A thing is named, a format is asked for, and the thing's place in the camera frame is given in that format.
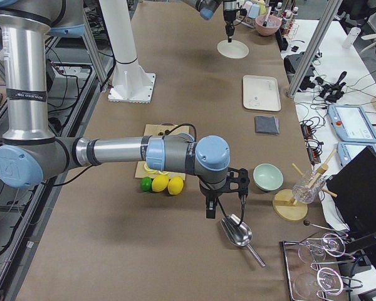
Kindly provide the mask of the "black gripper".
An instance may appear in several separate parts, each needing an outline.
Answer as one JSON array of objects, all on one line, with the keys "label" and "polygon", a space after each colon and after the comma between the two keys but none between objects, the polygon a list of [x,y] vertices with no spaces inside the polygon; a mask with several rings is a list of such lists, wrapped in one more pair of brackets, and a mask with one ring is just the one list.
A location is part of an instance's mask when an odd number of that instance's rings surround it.
[{"label": "black gripper", "polygon": [[208,187],[205,182],[200,181],[199,187],[201,193],[206,198],[206,218],[216,218],[217,198],[223,194],[222,189],[213,190],[212,187]]},{"label": "black gripper", "polygon": [[235,30],[234,21],[238,13],[238,2],[233,0],[223,1],[223,18],[227,35],[233,35]]}]

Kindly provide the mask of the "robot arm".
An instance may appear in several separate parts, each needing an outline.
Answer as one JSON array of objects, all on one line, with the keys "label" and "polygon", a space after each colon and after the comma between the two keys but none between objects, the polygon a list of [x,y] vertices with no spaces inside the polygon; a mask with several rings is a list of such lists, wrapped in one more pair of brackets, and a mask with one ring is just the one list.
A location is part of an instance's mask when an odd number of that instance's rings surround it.
[{"label": "robot arm", "polygon": [[199,12],[205,20],[210,20],[219,6],[222,6],[222,13],[225,22],[225,30],[228,38],[232,38],[235,31],[234,21],[236,20],[239,6],[237,1],[233,0],[182,0]]},{"label": "robot arm", "polygon": [[82,166],[144,161],[158,171],[199,178],[206,216],[214,218],[226,192],[227,142],[216,135],[189,134],[95,139],[57,137],[48,127],[46,35],[84,31],[81,1],[0,1],[8,131],[0,147],[0,180],[25,189]]}]

